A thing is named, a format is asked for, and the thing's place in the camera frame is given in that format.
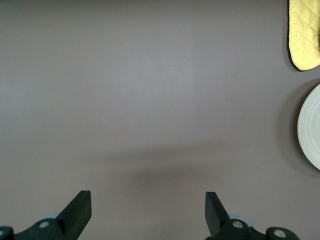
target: quilted fabric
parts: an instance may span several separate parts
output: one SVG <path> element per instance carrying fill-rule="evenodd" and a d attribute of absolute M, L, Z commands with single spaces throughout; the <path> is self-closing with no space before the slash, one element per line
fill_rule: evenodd
<path fill-rule="evenodd" d="M 301 71 L 320 65 L 320 1 L 289 0 L 289 50 Z"/>

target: yellow fabric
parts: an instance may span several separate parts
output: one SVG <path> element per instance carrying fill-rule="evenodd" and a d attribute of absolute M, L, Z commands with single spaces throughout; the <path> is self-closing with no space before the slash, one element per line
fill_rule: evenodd
<path fill-rule="evenodd" d="M 289 49 L 302 71 L 320 65 L 320 0 L 289 0 Z"/>

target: white round plate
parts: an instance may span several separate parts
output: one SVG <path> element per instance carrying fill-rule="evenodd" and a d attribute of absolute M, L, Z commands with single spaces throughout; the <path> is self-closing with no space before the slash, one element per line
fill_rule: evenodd
<path fill-rule="evenodd" d="M 304 101 L 297 130 L 304 155 L 316 168 L 320 169 L 320 84 Z"/>

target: silver bolt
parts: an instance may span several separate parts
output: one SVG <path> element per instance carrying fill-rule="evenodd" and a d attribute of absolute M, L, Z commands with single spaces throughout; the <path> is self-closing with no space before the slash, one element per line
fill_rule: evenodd
<path fill-rule="evenodd" d="M 49 226 L 49 222 L 48 221 L 44 221 L 44 222 L 39 224 L 39 228 L 40 229 L 43 229 L 43 228 L 48 227 L 48 226 Z"/>
<path fill-rule="evenodd" d="M 285 234 L 284 231 L 280 230 L 280 229 L 276 229 L 274 230 L 274 235 L 276 235 L 279 238 L 285 238 L 287 235 Z"/>
<path fill-rule="evenodd" d="M 242 229 L 244 227 L 244 225 L 239 221 L 234 221 L 232 225 L 237 229 Z"/>

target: gray table surface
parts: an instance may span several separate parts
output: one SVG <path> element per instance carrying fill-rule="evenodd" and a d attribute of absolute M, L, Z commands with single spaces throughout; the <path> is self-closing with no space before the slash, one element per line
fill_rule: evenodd
<path fill-rule="evenodd" d="M 286 0 L 0 1 L 0 225 L 91 190 L 80 240 L 203 240 L 205 192 L 320 237 Z"/>

